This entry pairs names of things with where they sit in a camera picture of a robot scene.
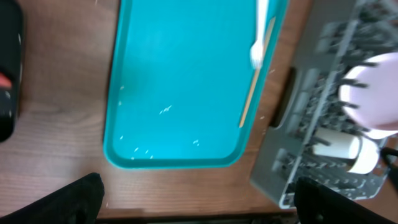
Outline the white plastic fork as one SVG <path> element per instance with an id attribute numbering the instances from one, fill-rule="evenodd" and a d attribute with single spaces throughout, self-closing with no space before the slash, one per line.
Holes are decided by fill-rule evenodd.
<path id="1" fill-rule="evenodd" d="M 262 67 L 268 8 L 269 0 L 256 1 L 256 37 L 250 49 L 250 59 L 254 69 Z"/>

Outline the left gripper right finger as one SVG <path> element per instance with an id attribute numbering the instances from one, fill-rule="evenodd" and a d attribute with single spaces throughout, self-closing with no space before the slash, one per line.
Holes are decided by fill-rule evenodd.
<path id="1" fill-rule="evenodd" d="M 308 177 L 296 182 L 294 205 L 301 224 L 394 224 Z"/>

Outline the white bowl with rice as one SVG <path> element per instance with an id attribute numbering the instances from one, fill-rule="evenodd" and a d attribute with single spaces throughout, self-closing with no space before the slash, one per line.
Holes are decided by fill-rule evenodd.
<path id="1" fill-rule="evenodd" d="M 396 131 L 397 53 L 377 55 L 366 61 L 376 65 L 359 65 L 345 75 L 345 79 L 363 87 L 349 84 L 339 87 L 339 100 L 355 106 L 344 106 L 343 110 L 364 128 Z"/>

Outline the white bowl with peanuts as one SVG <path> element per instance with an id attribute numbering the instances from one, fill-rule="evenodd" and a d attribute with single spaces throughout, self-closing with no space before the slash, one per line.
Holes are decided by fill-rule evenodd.
<path id="1" fill-rule="evenodd" d="M 368 174 L 373 171 L 379 161 L 379 146 L 366 137 L 360 137 L 361 148 L 354 164 L 348 173 Z"/>

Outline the wooden chopstick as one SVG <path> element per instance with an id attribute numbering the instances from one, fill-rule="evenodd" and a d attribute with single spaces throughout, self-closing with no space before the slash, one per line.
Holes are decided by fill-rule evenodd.
<path id="1" fill-rule="evenodd" d="M 272 35 L 273 29 L 274 29 L 275 20 L 276 20 L 276 17 L 273 17 L 270 20 L 270 22 L 269 22 L 269 25 L 268 25 L 268 28 L 267 28 L 267 32 L 266 32 L 266 36 L 265 36 L 264 46 L 262 48 L 262 58 L 261 58 L 260 62 L 264 61 L 264 57 L 266 55 L 267 48 L 268 48 L 268 45 L 269 45 L 269 42 L 270 42 L 270 39 L 271 39 L 271 35 Z M 239 128 L 242 128 L 244 126 L 246 117 L 248 115 L 248 110 L 249 110 L 249 107 L 250 107 L 250 104 L 251 104 L 251 101 L 252 101 L 252 98 L 253 98 L 254 90 L 256 89 L 256 84 L 257 84 L 257 81 L 258 81 L 258 78 L 259 78 L 259 74 L 260 74 L 261 68 L 262 67 L 259 67 L 259 68 L 255 69 L 254 76 L 252 78 L 251 86 L 250 86 L 250 89 L 249 89 L 248 97 L 246 99 L 246 103 L 245 103 L 245 106 L 244 106 L 243 114 L 242 114 L 241 120 L 239 122 Z"/>

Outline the orange carrot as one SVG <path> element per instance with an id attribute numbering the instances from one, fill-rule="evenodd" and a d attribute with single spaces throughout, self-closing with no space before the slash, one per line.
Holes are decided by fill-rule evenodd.
<path id="1" fill-rule="evenodd" d="M 12 81 L 3 73 L 0 73 L 0 88 L 5 90 L 12 88 Z"/>

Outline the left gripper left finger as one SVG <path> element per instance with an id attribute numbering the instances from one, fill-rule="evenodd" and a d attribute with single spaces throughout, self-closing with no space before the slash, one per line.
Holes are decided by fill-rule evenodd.
<path id="1" fill-rule="evenodd" d="M 9 224 L 94 223 L 104 197 L 99 173 L 90 173 L 46 197 L 1 217 Z"/>

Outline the white paper cup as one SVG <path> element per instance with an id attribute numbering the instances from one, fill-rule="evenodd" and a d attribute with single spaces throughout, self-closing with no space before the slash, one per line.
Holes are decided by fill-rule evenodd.
<path id="1" fill-rule="evenodd" d="M 315 155 L 355 159 L 359 154 L 361 140 L 358 136 L 319 128 L 315 133 L 315 137 L 328 143 L 328 145 L 324 143 L 314 144 L 313 153 Z"/>

